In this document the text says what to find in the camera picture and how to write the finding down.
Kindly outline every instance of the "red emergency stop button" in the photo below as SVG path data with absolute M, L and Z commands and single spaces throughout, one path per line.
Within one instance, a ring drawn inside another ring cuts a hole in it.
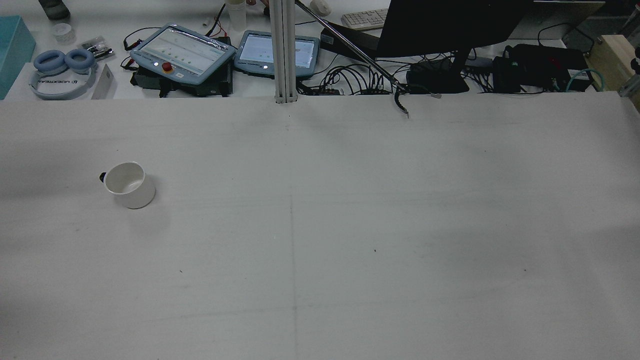
M 162 70 L 164 72 L 171 72 L 171 71 L 173 71 L 173 67 L 171 66 L 170 62 L 166 62 L 166 63 L 162 64 Z

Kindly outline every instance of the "headphone ear cushion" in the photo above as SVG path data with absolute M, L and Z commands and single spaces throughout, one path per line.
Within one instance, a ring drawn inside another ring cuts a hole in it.
M 60 50 L 49 50 L 33 60 L 33 66 L 43 74 L 57 74 L 67 69 L 65 53 Z
M 86 74 L 88 69 L 95 64 L 95 57 L 87 49 L 73 49 L 65 56 L 65 63 L 71 70 L 79 74 Z

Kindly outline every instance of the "blue headphones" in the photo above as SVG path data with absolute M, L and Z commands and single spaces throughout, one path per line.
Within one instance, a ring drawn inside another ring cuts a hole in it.
M 86 49 L 73 49 L 66 55 L 60 50 L 49 50 L 38 55 L 33 60 L 36 71 L 29 79 L 31 91 L 39 98 L 45 100 L 71 100 L 84 94 L 95 82 L 95 73 L 98 65 L 91 51 Z M 88 75 L 85 83 L 68 92 L 59 94 L 45 94 L 38 91 L 38 82 L 47 76 L 54 76 L 71 69 L 81 75 Z

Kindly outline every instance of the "blue tablet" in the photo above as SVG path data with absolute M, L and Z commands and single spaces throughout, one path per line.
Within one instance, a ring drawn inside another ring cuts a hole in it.
M 310 78 L 316 69 L 320 39 L 296 36 L 296 77 Z M 244 32 L 234 67 L 249 75 L 273 78 L 273 45 L 271 33 L 247 30 Z
M 131 50 L 139 66 L 178 83 L 202 84 L 236 53 L 231 46 L 169 23 Z

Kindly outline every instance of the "monitor stand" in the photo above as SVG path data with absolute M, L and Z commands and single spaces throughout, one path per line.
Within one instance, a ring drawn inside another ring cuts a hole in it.
M 456 51 L 453 62 L 448 58 L 420 61 L 411 65 L 406 82 L 411 94 L 459 94 L 468 92 L 469 86 L 461 72 L 471 49 Z

